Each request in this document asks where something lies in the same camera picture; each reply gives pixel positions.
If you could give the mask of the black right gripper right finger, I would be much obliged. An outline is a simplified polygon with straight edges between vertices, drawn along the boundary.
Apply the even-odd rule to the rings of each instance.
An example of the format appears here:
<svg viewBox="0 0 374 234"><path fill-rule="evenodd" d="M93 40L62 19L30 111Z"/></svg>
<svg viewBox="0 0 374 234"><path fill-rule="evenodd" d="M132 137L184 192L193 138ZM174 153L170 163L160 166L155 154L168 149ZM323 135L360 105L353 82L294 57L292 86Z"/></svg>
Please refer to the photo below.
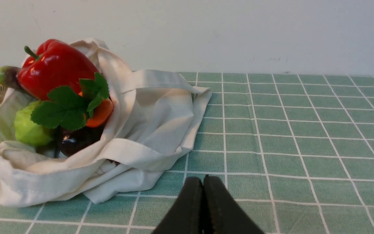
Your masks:
<svg viewBox="0 0 374 234"><path fill-rule="evenodd" d="M263 234L237 204L219 177L206 175L203 183L204 234Z"/></svg>

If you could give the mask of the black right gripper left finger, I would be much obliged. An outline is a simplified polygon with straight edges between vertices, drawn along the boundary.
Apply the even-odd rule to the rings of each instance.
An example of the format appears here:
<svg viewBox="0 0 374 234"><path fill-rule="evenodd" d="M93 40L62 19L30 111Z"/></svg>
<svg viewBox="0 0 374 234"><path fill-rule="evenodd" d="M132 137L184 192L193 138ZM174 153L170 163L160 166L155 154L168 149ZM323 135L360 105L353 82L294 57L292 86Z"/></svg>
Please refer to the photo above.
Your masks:
<svg viewBox="0 0 374 234"><path fill-rule="evenodd" d="M153 234L201 234L203 185L197 177L187 177L181 192Z"/></svg>

